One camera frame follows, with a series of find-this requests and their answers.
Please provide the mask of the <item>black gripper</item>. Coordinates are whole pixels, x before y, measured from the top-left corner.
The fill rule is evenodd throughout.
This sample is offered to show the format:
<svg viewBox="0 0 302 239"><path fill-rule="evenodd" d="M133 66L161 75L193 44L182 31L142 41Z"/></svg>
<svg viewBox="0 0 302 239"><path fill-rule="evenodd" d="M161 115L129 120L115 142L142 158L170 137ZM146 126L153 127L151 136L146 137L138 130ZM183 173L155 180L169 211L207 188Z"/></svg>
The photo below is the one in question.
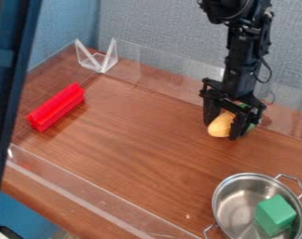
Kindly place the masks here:
<svg viewBox="0 0 302 239"><path fill-rule="evenodd" d="M255 98L254 93L235 97L222 90L222 83L210 78L202 80L203 88L199 96L203 98L203 122L206 125L218 117L221 109L237 113L231 123L230 139L237 140L246 134L251 120L261 120L266 105Z"/></svg>

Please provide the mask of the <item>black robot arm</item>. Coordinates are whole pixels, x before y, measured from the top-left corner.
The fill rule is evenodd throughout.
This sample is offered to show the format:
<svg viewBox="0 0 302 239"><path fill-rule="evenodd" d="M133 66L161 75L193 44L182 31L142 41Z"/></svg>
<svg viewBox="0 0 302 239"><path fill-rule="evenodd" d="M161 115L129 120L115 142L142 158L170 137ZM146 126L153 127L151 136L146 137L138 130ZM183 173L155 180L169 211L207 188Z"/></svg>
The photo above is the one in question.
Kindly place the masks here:
<svg viewBox="0 0 302 239"><path fill-rule="evenodd" d="M210 23L229 27L222 80L202 80L203 122L211 124L227 110L235 115L230 131L235 140L261 123L266 110L255 98L255 85L261 82L261 69L270 66L265 56L273 44L273 0L198 0L198 5Z"/></svg>

